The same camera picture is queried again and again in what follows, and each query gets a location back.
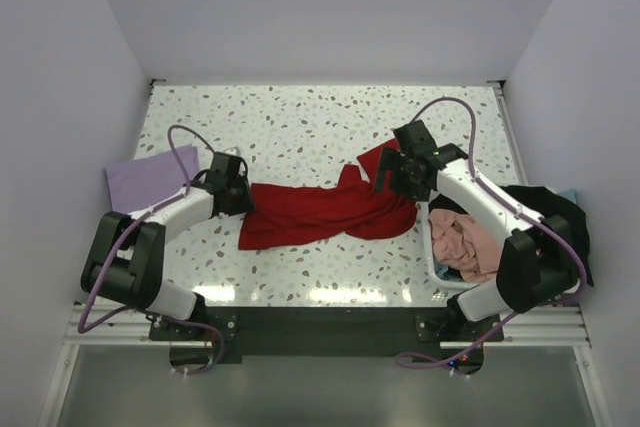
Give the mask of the red t shirt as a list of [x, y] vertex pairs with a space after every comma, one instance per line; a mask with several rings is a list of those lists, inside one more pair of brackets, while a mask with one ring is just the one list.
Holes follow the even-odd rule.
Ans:
[[342, 168], [332, 188], [286, 187], [255, 183], [256, 208], [241, 227], [238, 249], [265, 250], [326, 240], [341, 233], [363, 240], [400, 236], [415, 224], [416, 204], [389, 188], [374, 189], [380, 156], [396, 149], [391, 139]]

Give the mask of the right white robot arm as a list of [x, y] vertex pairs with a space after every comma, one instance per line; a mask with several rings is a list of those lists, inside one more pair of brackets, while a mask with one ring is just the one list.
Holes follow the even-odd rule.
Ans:
[[502, 249], [494, 279], [448, 300], [445, 326], [452, 337], [469, 339], [481, 320], [503, 312], [521, 314], [571, 301], [586, 287], [586, 267], [564, 218], [543, 217], [514, 200], [475, 168], [470, 151], [437, 145], [420, 120], [393, 134], [398, 145], [383, 149], [376, 189], [389, 187], [415, 202], [437, 191], [470, 214]]

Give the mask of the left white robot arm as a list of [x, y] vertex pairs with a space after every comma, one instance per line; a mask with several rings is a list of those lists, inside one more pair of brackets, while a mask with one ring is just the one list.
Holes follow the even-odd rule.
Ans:
[[81, 274], [81, 289], [88, 298], [78, 331], [85, 333], [114, 315], [88, 322], [96, 299], [103, 298], [118, 303], [117, 312], [132, 309], [171, 318], [183, 338], [200, 337], [207, 327], [207, 315], [198, 309], [204, 300], [165, 278], [165, 247], [197, 224], [254, 208], [246, 161], [218, 152], [209, 168], [167, 199], [130, 213], [105, 214]]

